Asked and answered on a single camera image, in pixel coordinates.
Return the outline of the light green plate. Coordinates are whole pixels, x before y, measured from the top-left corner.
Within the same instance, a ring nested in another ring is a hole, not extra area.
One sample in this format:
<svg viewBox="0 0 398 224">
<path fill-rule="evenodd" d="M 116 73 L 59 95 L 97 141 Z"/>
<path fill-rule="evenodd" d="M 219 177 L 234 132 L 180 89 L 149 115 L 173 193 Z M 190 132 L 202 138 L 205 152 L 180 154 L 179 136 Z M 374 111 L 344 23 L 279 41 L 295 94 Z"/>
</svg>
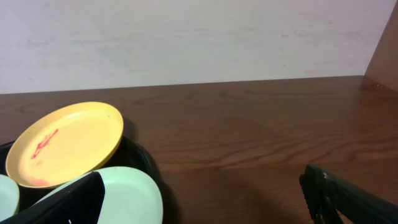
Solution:
<svg viewBox="0 0 398 224">
<path fill-rule="evenodd" d="M 19 187 L 6 175 L 1 175 L 0 182 L 1 221 L 15 215 L 19 210 Z"/>
<path fill-rule="evenodd" d="M 157 184 L 146 173 L 123 166 L 102 168 L 94 172 L 101 175 L 105 187 L 104 201 L 97 223 L 162 223 L 164 214 L 162 196 Z M 89 173 L 62 184 L 38 202 Z"/>
</svg>

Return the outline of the yellow plate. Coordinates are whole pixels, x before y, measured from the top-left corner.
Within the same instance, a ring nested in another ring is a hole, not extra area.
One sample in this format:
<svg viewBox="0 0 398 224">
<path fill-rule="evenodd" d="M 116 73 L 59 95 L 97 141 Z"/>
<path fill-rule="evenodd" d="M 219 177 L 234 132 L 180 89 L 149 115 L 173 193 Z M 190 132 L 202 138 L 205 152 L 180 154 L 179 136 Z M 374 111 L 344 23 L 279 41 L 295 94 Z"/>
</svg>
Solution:
<svg viewBox="0 0 398 224">
<path fill-rule="evenodd" d="M 56 188 L 103 166 L 118 148 L 123 130 L 121 112 L 107 103 L 60 108 L 16 139 L 6 157 L 6 174 L 23 187 Z"/>
</svg>

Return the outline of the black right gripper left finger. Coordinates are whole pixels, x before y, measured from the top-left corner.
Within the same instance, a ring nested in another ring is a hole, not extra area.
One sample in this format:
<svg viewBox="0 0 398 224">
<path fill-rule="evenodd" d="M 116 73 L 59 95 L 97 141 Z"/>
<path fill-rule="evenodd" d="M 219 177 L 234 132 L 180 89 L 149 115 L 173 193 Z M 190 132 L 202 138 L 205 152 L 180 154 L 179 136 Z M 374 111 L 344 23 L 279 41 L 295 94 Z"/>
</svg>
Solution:
<svg viewBox="0 0 398 224">
<path fill-rule="evenodd" d="M 97 224 L 104 196 L 105 187 L 101 175 L 91 172 L 2 223 Z"/>
</svg>

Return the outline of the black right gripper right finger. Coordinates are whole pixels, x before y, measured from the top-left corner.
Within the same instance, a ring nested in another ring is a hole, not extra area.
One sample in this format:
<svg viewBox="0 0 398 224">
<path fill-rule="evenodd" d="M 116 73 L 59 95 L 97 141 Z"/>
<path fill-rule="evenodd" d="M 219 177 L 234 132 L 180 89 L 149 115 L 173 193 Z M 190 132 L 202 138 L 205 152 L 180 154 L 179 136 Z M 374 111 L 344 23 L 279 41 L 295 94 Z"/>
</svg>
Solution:
<svg viewBox="0 0 398 224">
<path fill-rule="evenodd" d="M 397 205 L 327 172 L 307 165 L 300 186 L 314 223 L 397 224 Z"/>
</svg>

